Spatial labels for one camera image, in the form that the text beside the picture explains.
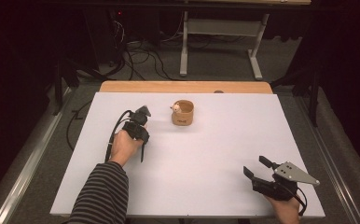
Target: white table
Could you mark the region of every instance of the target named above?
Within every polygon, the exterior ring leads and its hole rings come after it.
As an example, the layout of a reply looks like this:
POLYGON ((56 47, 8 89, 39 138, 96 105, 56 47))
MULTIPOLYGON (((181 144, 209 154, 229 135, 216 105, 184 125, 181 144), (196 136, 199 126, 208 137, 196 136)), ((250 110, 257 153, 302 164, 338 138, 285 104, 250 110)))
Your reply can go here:
MULTIPOLYGON (((150 139, 124 167, 130 179, 129 217, 271 217, 264 197, 243 175, 247 166, 271 180, 258 161, 291 161, 307 171, 279 100, 274 94, 98 92, 51 208, 68 216, 96 163, 104 161, 107 141, 125 110, 147 105, 150 139), (175 126, 169 106, 194 103, 192 125, 175 126)), ((308 197, 305 217, 325 215, 313 186, 298 184, 308 197)))

